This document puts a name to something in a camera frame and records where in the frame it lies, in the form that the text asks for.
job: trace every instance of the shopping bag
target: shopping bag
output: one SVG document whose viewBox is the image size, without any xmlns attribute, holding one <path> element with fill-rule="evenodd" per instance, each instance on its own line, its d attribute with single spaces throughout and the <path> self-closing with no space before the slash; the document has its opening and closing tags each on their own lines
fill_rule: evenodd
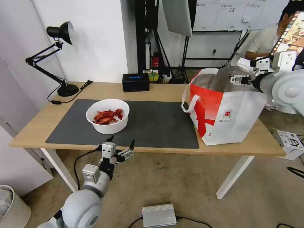
<svg viewBox="0 0 304 228">
<path fill-rule="evenodd" d="M 184 91 L 181 107 L 206 145 L 242 142 L 266 104 L 266 95 L 261 92 L 224 92 L 229 77 L 240 74 L 248 72 L 237 66 L 202 69 Z"/>
</svg>

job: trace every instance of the black box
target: black box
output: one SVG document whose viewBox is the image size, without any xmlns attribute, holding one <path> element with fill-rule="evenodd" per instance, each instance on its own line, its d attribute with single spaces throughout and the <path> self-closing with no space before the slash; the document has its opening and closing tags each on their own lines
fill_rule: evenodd
<svg viewBox="0 0 304 228">
<path fill-rule="evenodd" d="M 123 91 L 149 91 L 150 82 L 147 73 L 142 74 L 123 74 Z"/>
</svg>

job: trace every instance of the concrete floor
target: concrete floor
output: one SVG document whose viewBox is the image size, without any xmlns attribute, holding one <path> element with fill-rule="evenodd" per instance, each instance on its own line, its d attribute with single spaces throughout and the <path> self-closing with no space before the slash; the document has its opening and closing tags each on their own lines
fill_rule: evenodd
<svg viewBox="0 0 304 228">
<path fill-rule="evenodd" d="M 260 119 L 274 128 L 304 134 L 302 116 L 263 111 Z M 58 150 L 73 174 L 73 162 L 84 151 Z M 100 154 L 78 162 L 78 174 L 86 163 L 97 164 Z M 256 157 L 222 200 L 216 191 L 238 161 L 236 156 L 136 153 L 115 168 L 102 200 L 97 228 L 124 228 L 141 216 L 143 206 L 173 203 L 177 215 L 223 228 L 275 228 L 280 222 L 304 226 L 304 179 L 286 168 L 304 170 L 299 159 Z M 25 228 L 50 219 L 71 193 L 54 171 L 54 179 L 23 197 L 32 215 Z M 142 220 L 133 227 L 143 227 Z M 173 227 L 206 227 L 181 220 Z"/>
</svg>

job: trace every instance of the lamp base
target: lamp base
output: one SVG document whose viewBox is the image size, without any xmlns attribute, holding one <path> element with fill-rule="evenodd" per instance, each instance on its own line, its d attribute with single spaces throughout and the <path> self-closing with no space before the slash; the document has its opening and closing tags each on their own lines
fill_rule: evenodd
<svg viewBox="0 0 304 228">
<path fill-rule="evenodd" d="M 63 84 L 57 90 L 57 93 L 61 97 L 69 97 L 78 93 L 79 89 L 76 85 L 73 84 Z"/>
</svg>

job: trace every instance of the table leg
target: table leg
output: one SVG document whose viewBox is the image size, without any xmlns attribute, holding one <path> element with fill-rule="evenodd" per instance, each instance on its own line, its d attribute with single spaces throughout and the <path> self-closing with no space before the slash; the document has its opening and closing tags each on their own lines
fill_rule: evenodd
<svg viewBox="0 0 304 228">
<path fill-rule="evenodd" d="M 65 183 L 70 187 L 70 189 L 73 192 L 77 191 L 78 187 L 75 180 L 73 179 L 70 172 L 67 170 L 67 168 L 61 161 L 56 151 L 54 149 L 44 149 L 44 148 L 41 148 L 41 150 L 48 158 L 48 160 L 51 162 L 51 164 L 55 167 L 59 175 L 65 181 Z"/>
<path fill-rule="evenodd" d="M 242 156 L 240 160 L 233 167 L 222 186 L 216 192 L 216 196 L 219 200 L 221 200 L 228 190 L 232 187 L 232 185 L 236 182 L 236 180 L 240 177 L 240 175 L 244 172 L 250 162 L 254 159 L 255 156 Z"/>
</svg>

